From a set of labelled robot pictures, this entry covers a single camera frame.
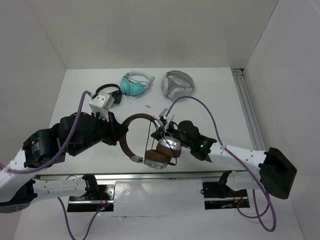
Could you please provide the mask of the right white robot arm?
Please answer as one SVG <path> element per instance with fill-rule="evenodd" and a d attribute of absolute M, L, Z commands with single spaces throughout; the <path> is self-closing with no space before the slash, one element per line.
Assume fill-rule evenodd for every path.
<path fill-rule="evenodd" d="M 184 120 L 178 125 L 171 122 L 164 126 L 156 119 L 153 124 L 156 131 L 151 136 L 157 141 L 162 137 L 170 137 L 179 141 L 182 148 L 189 149 L 197 160 L 245 169 L 243 173 L 227 170 L 222 174 L 218 190 L 223 196 L 230 196 L 239 190 L 263 188 L 267 194 L 278 199 L 289 197 L 297 168 L 279 149 L 271 147 L 267 151 L 251 150 L 221 144 L 214 138 L 200 134 L 190 120 Z"/>

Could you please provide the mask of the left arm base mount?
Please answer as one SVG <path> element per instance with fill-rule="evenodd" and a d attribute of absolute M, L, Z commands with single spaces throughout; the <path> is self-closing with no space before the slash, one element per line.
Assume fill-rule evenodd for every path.
<path fill-rule="evenodd" d="M 89 187 L 81 196 L 70 196 L 68 213 L 113 212 L 116 184 L 112 181 L 89 180 Z"/>

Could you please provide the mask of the brown and silver headphones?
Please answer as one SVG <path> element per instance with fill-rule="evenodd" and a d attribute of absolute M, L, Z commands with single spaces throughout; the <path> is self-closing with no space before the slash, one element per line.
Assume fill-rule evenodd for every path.
<path fill-rule="evenodd" d="M 160 119 L 157 119 L 146 113 L 137 113 L 129 116 L 123 121 L 125 127 L 129 127 L 130 123 L 136 119 L 145 119 L 154 124 L 160 133 L 160 139 L 155 149 L 147 149 L 144 156 L 138 156 L 132 152 L 127 143 L 127 135 L 124 134 L 119 139 L 120 147 L 123 153 L 135 163 L 145 164 L 150 168 L 164 169 L 168 165 L 172 165 L 172 158 L 177 159 L 181 156 L 182 144 L 178 139 L 165 135 L 165 126 Z"/>

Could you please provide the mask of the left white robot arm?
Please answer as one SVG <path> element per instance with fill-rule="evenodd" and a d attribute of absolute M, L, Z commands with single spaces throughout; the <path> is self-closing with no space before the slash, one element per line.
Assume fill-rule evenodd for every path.
<path fill-rule="evenodd" d="M 100 189 L 93 174 L 62 180 L 39 180 L 38 168 L 54 156 L 54 163 L 63 163 L 66 155 L 75 157 L 92 146 L 102 142 L 115 146 L 128 132 L 124 124 L 109 113 L 109 120 L 103 120 L 85 112 L 66 116 L 51 128 L 32 134 L 22 145 L 17 156 L 8 164 L 8 169 L 32 173 L 16 174 L 6 170 L 0 172 L 0 212 L 11 214 L 28 208 L 31 204 L 65 196 L 92 200 Z"/>

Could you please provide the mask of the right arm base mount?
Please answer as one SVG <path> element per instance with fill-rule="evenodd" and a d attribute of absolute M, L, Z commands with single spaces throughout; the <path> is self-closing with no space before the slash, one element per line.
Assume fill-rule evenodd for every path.
<path fill-rule="evenodd" d="M 222 174 L 222 180 L 204 181 L 200 193 L 204 197 L 205 210 L 224 210 L 249 208 L 248 192 L 234 191 L 226 185 L 227 174 Z"/>

